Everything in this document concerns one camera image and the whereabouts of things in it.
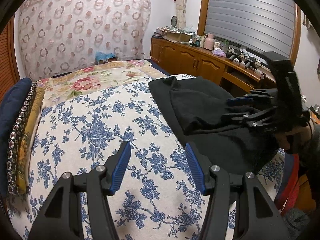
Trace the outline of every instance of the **tied curtain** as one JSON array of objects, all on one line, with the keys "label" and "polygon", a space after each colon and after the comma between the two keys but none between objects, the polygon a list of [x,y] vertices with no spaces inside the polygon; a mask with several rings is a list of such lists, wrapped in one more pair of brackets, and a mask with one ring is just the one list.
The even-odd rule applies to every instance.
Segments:
[{"label": "tied curtain", "polygon": [[150,0],[26,0],[20,7],[23,69],[32,81],[95,65],[101,52],[143,58]]},{"label": "tied curtain", "polygon": [[187,0],[176,0],[177,27],[179,29],[186,27],[186,4]]}]

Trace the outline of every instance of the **black patterned fabric trim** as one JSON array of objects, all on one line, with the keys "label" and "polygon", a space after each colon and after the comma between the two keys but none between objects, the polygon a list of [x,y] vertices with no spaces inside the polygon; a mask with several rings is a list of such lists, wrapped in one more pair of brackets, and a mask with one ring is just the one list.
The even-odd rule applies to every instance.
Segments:
[{"label": "black patterned fabric trim", "polygon": [[26,124],[27,118],[29,116],[33,101],[36,96],[36,83],[32,83],[30,87],[30,92],[28,93],[26,100],[20,109],[19,115],[13,125],[12,131],[10,133],[10,138],[8,140],[8,150],[7,150],[7,180],[8,180],[8,192],[11,195],[17,195],[17,185],[16,185],[16,165],[18,158],[18,151],[21,143],[21,135],[23,128]]}]

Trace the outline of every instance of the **wooden louvered door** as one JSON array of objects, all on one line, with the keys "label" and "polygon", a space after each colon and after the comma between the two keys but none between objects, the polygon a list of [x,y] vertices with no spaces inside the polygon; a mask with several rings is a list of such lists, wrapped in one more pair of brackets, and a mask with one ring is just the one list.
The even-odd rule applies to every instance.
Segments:
[{"label": "wooden louvered door", "polygon": [[13,17],[0,34],[0,102],[6,91],[20,80],[13,46]]}]

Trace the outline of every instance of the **yellow blanket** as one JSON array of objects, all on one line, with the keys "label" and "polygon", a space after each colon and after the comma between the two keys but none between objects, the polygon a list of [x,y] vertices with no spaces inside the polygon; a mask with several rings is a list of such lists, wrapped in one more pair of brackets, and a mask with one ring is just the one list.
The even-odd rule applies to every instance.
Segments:
[{"label": "yellow blanket", "polygon": [[25,127],[22,131],[21,136],[21,143],[18,152],[18,160],[17,160],[17,176],[16,176],[16,183],[17,183],[17,191],[19,194],[24,194],[26,192],[26,182],[25,180],[25,168],[28,165],[26,162],[29,159],[28,155],[31,154],[31,136],[38,124],[36,121],[38,120],[38,116],[40,114],[41,103],[44,98],[44,89],[37,88],[36,89],[36,97],[33,101],[30,114],[28,116],[27,122]]}]

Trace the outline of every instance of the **pink thermos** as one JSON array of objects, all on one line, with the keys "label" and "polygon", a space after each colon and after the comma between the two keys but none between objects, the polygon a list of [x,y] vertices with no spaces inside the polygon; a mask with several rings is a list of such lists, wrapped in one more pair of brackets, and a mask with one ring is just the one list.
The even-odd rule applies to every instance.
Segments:
[{"label": "pink thermos", "polygon": [[208,34],[208,37],[204,41],[203,47],[205,49],[213,50],[214,43],[215,43],[215,39],[213,38],[213,34]]}]

